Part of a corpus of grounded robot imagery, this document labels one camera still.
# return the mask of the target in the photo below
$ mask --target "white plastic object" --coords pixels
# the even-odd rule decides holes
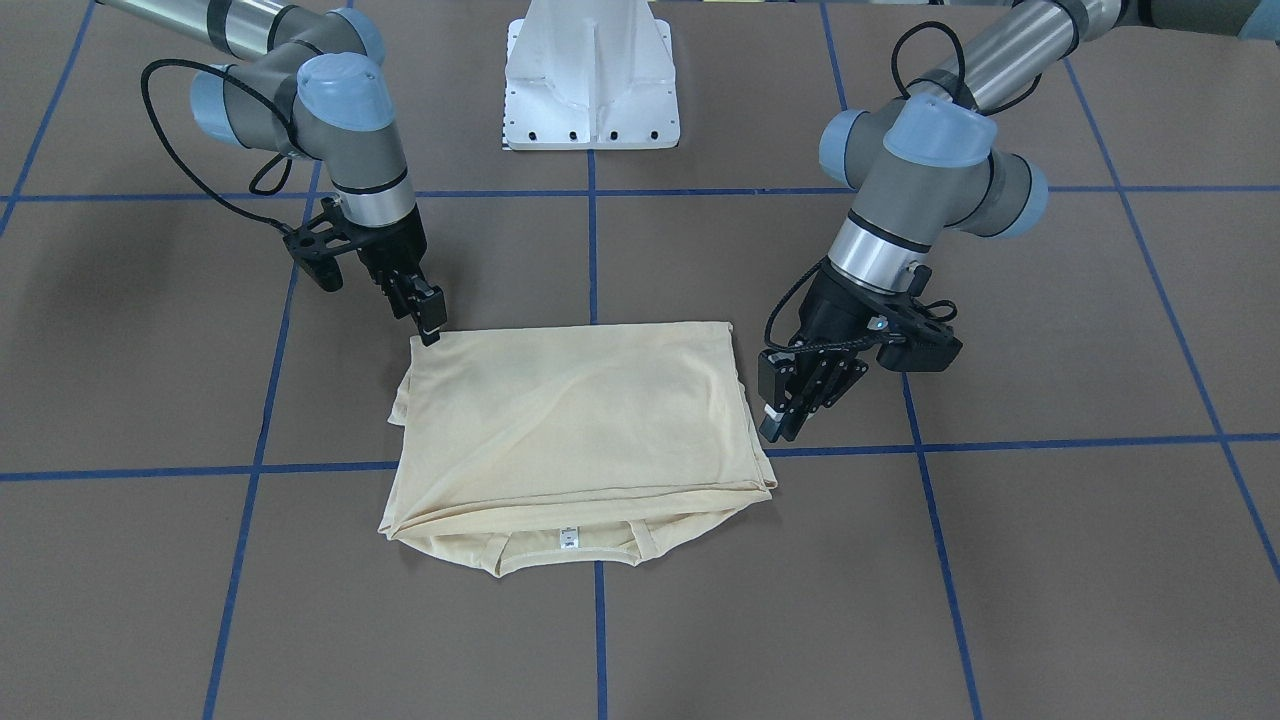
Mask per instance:
[[[675,147],[671,26],[645,0],[532,0],[507,32],[502,137],[512,150]]]

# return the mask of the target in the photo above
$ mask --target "floor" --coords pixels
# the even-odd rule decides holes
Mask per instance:
[[[357,6],[452,327],[731,320],[756,418],[763,320],[851,201],[826,122],[893,94],[922,18],[1000,13],[657,4],[681,143],[584,155],[499,149],[527,3]],[[83,0],[5,13],[0,717],[1280,717],[1275,46],[1082,47],[1000,117],[1041,225],[934,252],[948,372],[873,368],[769,446],[773,502],[666,559],[494,580],[376,533],[411,327],[300,281],[155,141],[142,65],[216,53]],[[170,73],[216,188],[315,209],[311,167],[244,193],[265,158],[204,138]]]

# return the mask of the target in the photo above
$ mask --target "light blue joint cap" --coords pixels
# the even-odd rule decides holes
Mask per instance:
[[[317,55],[302,63],[298,99],[312,115],[342,129],[372,132],[396,119],[381,68],[360,53]]]
[[[1240,28],[1240,40],[1280,42],[1280,0],[1262,0]]]
[[[968,168],[991,154],[996,122],[973,110],[924,95],[906,101],[884,149],[916,165]]]
[[[1044,209],[1048,208],[1048,179],[1044,177],[1044,172],[1036,163],[1025,158],[1023,158],[1023,161],[1027,163],[1027,167],[1032,172],[1032,190],[1027,196],[1027,205],[1023,206],[1023,211],[1014,220],[1014,224],[1009,225],[1004,232],[991,236],[993,240],[1018,237],[1032,229],[1044,217]]]
[[[383,60],[387,59],[387,46],[383,45],[383,33],[378,31],[378,26],[369,19],[369,15],[355,8],[338,8],[326,14],[340,15],[342,19],[347,20],[360,36],[360,44],[365,46],[365,55],[369,55],[369,59],[379,65],[383,64]]]
[[[818,164],[831,179],[845,187],[852,187],[845,177],[845,155],[849,151],[849,136],[854,133],[854,123],[865,110],[845,110],[827,123],[818,141]]]
[[[214,67],[225,72],[229,65]],[[191,81],[191,114],[195,115],[200,129],[205,131],[209,137],[236,147],[244,147],[236,137],[236,131],[232,129],[232,119],[227,117],[223,85],[223,78],[218,76],[196,73],[196,79]]]

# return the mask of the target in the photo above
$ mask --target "white mount base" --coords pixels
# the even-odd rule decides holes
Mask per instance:
[[[671,26],[645,0],[532,0],[507,32],[502,141],[511,150],[675,147]]]

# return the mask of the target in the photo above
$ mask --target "cream fabric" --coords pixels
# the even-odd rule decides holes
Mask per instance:
[[[389,419],[404,427],[404,448],[380,532],[502,577],[636,565],[769,500],[777,480],[730,332],[672,323],[412,341]]]

